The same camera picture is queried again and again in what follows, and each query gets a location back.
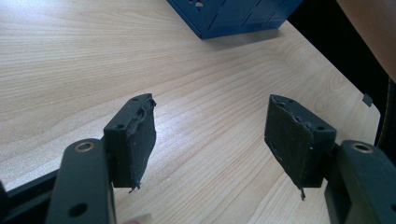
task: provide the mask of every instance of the wooden table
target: wooden table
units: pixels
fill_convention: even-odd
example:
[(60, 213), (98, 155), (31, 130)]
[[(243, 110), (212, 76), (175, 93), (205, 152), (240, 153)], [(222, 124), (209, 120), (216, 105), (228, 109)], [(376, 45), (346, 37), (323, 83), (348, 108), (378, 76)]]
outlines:
[(295, 99), (344, 139), (373, 143), (379, 113), (288, 22), (209, 40), (164, 0), (0, 1), (0, 179), (6, 189), (100, 138), (140, 93), (158, 103), (142, 189), (116, 189), (118, 221), (328, 223), (263, 141), (269, 94)]

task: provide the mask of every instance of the blue plastic container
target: blue plastic container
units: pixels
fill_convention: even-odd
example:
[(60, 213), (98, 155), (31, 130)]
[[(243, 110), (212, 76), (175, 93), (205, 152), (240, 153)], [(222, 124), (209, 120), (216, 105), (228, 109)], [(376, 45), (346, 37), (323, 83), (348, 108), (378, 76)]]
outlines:
[(303, 0), (167, 0), (202, 39), (277, 29)]

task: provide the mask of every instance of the hole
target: hole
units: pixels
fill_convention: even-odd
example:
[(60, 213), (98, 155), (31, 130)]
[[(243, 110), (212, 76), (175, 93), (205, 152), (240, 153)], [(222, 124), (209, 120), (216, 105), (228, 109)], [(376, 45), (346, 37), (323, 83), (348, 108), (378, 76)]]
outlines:
[(90, 148), (90, 146), (91, 146), (90, 143), (84, 143), (81, 146), (78, 146), (78, 149), (79, 150), (84, 150), (84, 149)]
[(69, 209), (69, 216), (70, 217), (79, 217), (84, 214), (88, 209), (88, 205), (85, 203), (79, 203), (74, 205)]
[(352, 147), (355, 150), (358, 150), (359, 152), (362, 152), (362, 153), (373, 153), (374, 152), (372, 148), (367, 147), (367, 146), (362, 145), (362, 144), (359, 144), (359, 143), (353, 144)]
[(114, 127), (115, 129), (122, 129), (124, 127), (124, 125), (123, 124), (119, 124), (119, 125), (117, 125), (116, 127)]
[(363, 151), (368, 151), (368, 150), (370, 150), (368, 147), (366, 147), (366, 146), (364, 146), (364, 145), (356, 145), (355, 147), (358, 148), (358, 149), (360, 149), (360, 150), (363, 150)]
[(195, 2), (195, 9), (197, 9), (197, 11), (201, 11), (203, 6), (204, 6), (204, 4), (201, 2), (201, 0), (197, 0)]
[(94, 146), (95, 146), (95, 144), (93, 142), (80, 143), (80, 144), (76, 145), (75, 151), (76, 152), (86, 152), (86, 151), (93, 149)]

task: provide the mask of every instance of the wood grain surface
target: wood grain surface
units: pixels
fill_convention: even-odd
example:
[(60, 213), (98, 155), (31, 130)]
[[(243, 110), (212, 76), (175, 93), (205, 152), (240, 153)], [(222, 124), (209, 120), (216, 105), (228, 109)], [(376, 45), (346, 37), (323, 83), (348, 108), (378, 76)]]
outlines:
[(164, 0), (2, 0), (0, 56), (6, 189), (57, 169), (68, 145), (153, 93), (157, 144), (142, 189), (116, 189), (119, 223), (329, 223), (324, 188), (302, 202), (263, 141), (268, 97), (300, 102), (337, 143), (372, 144), (379, 120), (288, 22), (203, 41)]

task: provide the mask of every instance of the black plastic part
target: black plastic part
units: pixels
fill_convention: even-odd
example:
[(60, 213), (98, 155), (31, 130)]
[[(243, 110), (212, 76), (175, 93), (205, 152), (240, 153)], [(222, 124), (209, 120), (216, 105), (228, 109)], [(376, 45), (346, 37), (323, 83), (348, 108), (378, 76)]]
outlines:
[(116, 223), (102, 141), (85, 139), (66, 149), (46, 223)]
[(265, 124), (265, 143), (299, 188), (319, 188), (319, 164), (334, 146), (336, 130), (299, 103), (271, 95)]
[(330, 184), (324, 192), (330, 222), (332, 224), (344, 224), (351, 207), (348, 195), (334, 189)]
[(345, 141), (336, 160), (352, 201), (345, 223), (395, 223), (396, 168), (384, 152)]
[(373, 99), (367, 93), (363, 95), (363, 102), (369, 107), (373, 105)]
[(332, 189), (347, 194), (347, 188), (336, 161), (338, 150), (339, 146), (335, 146), (331, 152), (326, 152), (323, 155), (320, 171)]
[(44, 223), (58, 171), (43, 175), (7, 193), (2, 223)]
[(105, 127), (106, 151), (112, 156), (110, 179), (115, 188), (140, 188), (156, 141), (155, 105), (151, 94), (136, 96)]

